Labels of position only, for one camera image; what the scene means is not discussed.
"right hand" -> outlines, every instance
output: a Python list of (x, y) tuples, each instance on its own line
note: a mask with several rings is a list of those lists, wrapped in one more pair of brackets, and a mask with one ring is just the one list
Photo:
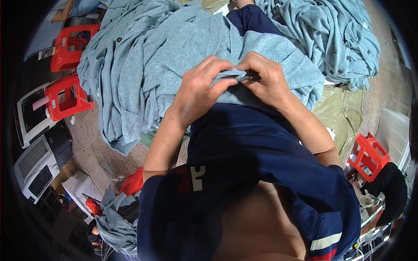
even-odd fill
[(261, 78), (259, 81), (241, 81), (262, 102), (278, 111), (284, 110), (293, 96), (283, 74), (280, 63), (276, 63), (259, 53), (250, 51), (235, 67), (240, 71), (253, 70)]

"speckled floor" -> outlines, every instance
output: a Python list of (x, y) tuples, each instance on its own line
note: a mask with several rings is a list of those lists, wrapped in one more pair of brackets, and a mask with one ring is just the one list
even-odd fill
[[(408, 106), (412, 97), (412, 80), (410, 72), (405, 70), (405, 67), (399, 62), (397, 47), (393, 43), (386, 17), (372, 0), (364, 0), (363, 2), (372, 20), (372, 30), (382, 49), (379, 73), (370, 79), (370, 89), (363, 103), (363, 122), (359, 132), (365, 135), (368, 132), (376, 133), (380, 111), (383, 107), (393, 108), (408, 115)], [(78, 143), (72, 142), (71, 149), (74, 161), (88, 169), (94, 183), (104, 193), (104, 189), (112, 184), (107, 177), (133, 174), (143, 166), (148, 148), (143, 144), (138, 144), (126, 157), (110, 149), (102, 140), (97, 117), (98, 109), (96, 107), (92, 111), (76, 115), (72, 134)], [(69, 119), (65, 120), (71, 129)], [(181, 146), (177, 165), (186, 162), (187, 145), (188, 140)]]

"red plastic stool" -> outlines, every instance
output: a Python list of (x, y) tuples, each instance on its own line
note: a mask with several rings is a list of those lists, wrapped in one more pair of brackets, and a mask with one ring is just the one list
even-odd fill
[[(353, 166), (367, 182), (373, 182), (382, 168), (389, 163), (390, 157), (388, 153), (370, 132), (367, 137), (364, 137), (360, 133), (357, 134), (354, 149), (354, 154), (357, 156), (356, 161), (353, 162), (351, 159), (348, 159), (347, 162), (350, 163), (350, 165)], [(364, 172), (362, 169), (364, 167), (367, 167), (372, 172), (370, 176)]]
[[(83, 53), (79, 51), (79, 47), (87, 44), (99, 29), (100, 25), (78, 25), (62, 29), (54, 42), (55, 54), (51, 58), (51, 72), (77, 68)], [(70, 37), (71, 33), (83, 31), (90, 31), (90, 39)], [(69, 46), (74, 46), (74, 51), (68, 51)]]
[[(73, 85), (75, 85), (75, 93), (71, 90)], [(59, 104), (58, 94), (63, 90), (65, 101)], [(88, 95), (80, 87), (78, 74), (65, 76), (52, 83), (45, 88), (45, 96), (48, 96), (47, 107), (54, 122), (77, 112), (93, 109), (93, 101), (89, 101)]]
[(144, 168), (140, 167), (132, 176), (126, 176), (125, 181), (122, 184), (120, 192), (124, 192), (125, 195), (133, 195), (138, 192), (144, 185), (144, 180), (142, 178)]

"leg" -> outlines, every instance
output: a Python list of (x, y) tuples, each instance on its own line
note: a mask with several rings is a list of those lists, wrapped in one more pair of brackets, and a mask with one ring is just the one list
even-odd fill
[(252, 0), (236, 0), (236, 3), (239, 9), (229, 12), (227, 18), (237, 27), (241, 36), (247, 31), (283, 35)]

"hand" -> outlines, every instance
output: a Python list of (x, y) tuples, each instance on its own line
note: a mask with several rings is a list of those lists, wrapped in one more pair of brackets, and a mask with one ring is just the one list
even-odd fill
[(167, 109), (168, 116), (177, 120), (181, 128), (189, 127), (212, 108), (218, 97), (229, 86), (238, 83), (235, 79), (222, 79), (210, 87), (213, 79), (221, 71), (232, 68), (234, 65), (226, 60), (221, 60), (214, 55), (206, 57), (183, 75), (180, 89), (172, 105)]
[(280, 63), (250, 51), (235, 68), (240, 71), (251, 69), (258, 73), (258, 76), (261, 78), (259, 81), (245, 79), (241, 83), (250, 89), (262, 102), (278, 111), (287, 107), (292, 93)]

